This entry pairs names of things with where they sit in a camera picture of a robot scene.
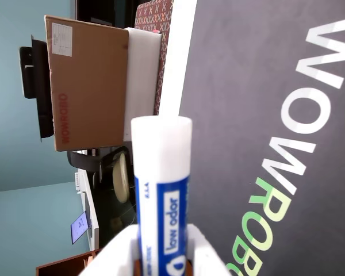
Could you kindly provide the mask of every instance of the blue label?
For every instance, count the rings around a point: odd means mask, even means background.
[[[185,275],[188,178],[157,184],[159,276]]]
[[[158,272],[159,276],[184,276],[188,177],[170,183],[140,182],[135,178],[135,184],[143,275]]]

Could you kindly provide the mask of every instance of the pink patterned fabric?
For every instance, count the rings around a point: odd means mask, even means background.
[[[136,29],[147,30],[150,32],[156,29],[162,34],[160,64],[155,98],[155,115],[158,115],[160,108],[163,73],[165,70],[166,49],[168,33],[170,31],[171,13],[173,12],[173,3],[174,0],[152,0],[139,5],[136,14]]]

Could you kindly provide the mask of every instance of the round beige object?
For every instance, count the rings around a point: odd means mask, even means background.
[[[117,199],[125,203],[129,198],[129,182],[125,155],[121,154],[113,168],[113,183]]]

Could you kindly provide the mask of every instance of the cardboard box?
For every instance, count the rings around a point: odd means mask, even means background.
[[[45,16],[55,150],[121,145],[128,31]]]

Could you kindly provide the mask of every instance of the white tube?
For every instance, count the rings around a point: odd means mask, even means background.
[[[143,275],[185,275],[191,119],[147,116],[131,125]]]

